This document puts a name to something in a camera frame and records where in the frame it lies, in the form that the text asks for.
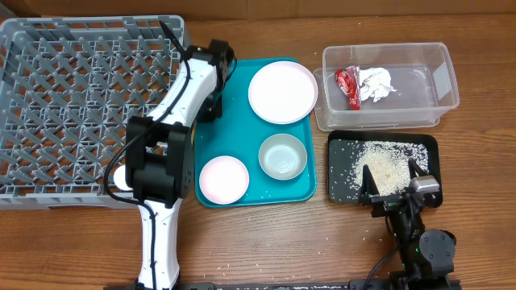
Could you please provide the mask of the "small white pink bowl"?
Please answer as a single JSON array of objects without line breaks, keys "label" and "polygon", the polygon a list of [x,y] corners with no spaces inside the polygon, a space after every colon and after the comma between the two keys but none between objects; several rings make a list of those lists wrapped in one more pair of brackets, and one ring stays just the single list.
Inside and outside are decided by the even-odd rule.
[{"label": "small white pink bowl", "polygon": [[229,205],[247,192],[250,176],[246,166],[235,157],[223,155],[210,160],[201,170],[202,195],[217,205]]}]

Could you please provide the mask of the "white napkin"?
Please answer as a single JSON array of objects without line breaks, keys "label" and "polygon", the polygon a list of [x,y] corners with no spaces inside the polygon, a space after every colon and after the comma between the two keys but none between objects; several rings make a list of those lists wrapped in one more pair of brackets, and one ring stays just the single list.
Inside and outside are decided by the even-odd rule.
[{"label": "white napkin", "polygon": [[385,68],[360,68],[358,71],[359,97],[361,102],[372,99],[378,102],[396,89],[391,85],[391,76]]}]

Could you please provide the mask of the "red snack wrapper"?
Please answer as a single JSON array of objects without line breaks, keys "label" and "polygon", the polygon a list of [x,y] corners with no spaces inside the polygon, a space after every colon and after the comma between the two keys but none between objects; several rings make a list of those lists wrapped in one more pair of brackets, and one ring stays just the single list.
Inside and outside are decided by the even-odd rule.
[{"label": "red snack wrapper", "polygon": [[348,99],[352,110],[360,110],[360,87],[358,85],[358,68],[348,66],[334,72],[337,85]]}]

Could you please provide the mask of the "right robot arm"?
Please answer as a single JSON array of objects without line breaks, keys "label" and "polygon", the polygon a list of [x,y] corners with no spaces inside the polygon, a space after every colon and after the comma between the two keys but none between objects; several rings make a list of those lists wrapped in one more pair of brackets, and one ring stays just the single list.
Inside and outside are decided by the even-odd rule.
[{"label": "right robot arm", "polygon": [[[396,241],[395,249],[369,272],[363,288],[460,290],[460,281],[449,278],[455,269],[455,235],[447,230],[428,230],[421,217],[424,208],[434,205],[440,184],[414,160],[408,164],[411,177],[408,186],[391,196],[379,194],[369,167],[363,166],[359,204],[372,206],[371,215],[385,219]],[[390,274],[386,280],[375,280],[376,271],[396,253],[400,255],[403,270]]]}]

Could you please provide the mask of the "white cup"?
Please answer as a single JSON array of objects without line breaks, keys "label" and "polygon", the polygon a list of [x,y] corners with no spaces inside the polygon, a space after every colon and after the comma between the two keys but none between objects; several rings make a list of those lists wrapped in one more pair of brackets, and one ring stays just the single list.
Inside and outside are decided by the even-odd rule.
[{"label": "white cup", "polygon": [[122,165],[115,169],[113,175],[115,186],[122,191],[129,191],[131,188],[126,183],[126,166]]}]

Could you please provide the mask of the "pile of rice grains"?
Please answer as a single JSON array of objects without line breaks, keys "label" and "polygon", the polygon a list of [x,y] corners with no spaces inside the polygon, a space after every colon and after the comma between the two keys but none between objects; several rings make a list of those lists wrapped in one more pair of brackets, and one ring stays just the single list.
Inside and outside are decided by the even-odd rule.
[{"label": "pile of rice grains", "polygon": [[379,194],[398,193],[410,182],[408,162],[428,169],[428,150],[422,144],[333,139],[328,144],[328,195],[333,202],[356,203],[368,166]]}]

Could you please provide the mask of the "large white plate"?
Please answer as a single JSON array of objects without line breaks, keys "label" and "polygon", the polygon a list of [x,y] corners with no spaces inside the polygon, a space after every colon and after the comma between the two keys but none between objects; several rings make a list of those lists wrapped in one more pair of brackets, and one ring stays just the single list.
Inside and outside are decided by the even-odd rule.
[{"label": "large white plate", "polygon": [[265,65],[252,78],[248,101],[254,113],[277,125],[295,123],[306,117],[318,99],[312,73],[293,61]]}]

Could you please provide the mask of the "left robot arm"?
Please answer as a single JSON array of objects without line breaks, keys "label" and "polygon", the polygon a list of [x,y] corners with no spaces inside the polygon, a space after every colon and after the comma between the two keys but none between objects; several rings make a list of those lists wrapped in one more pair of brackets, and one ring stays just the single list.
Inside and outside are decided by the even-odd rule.
[{"label": "left robot arm", "polygon": [[234,59],[227,41],[189,46],[181,52],[165,97],[146,116],[128,121],[125,181],[139,202],[143,233],[137,288],[174,289],[179,284],[177,224],[194,180],[194,125],[221,117],[221,94]]}]

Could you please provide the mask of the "grey bowl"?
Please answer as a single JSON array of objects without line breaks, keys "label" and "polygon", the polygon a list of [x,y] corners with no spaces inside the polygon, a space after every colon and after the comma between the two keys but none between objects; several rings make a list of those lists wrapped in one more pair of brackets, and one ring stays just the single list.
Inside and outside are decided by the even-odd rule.
[{"label": "grey bowl", "polygon": [[261,144],[258,160],[261,169],[273,179],[292,180],[305,169],[308,155],[298,138],[276,134]]}]

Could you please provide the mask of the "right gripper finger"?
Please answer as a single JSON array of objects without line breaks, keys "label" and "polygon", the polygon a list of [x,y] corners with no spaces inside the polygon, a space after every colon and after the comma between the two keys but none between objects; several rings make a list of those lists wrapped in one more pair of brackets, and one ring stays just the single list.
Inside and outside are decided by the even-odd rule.
[{"label": "right gripper finger", "polygon": [[376,182],[372,176],[372,173],[368,165],[364,165],[362,168],[362,185],[360,188],[360,198],[379,197],[379,191],[376,186]]},{"label": "right gripper finger", "polygon": [[427,176],[428,172],[421,169],[414,159],[408,160],[409,173],[411,177]]}]

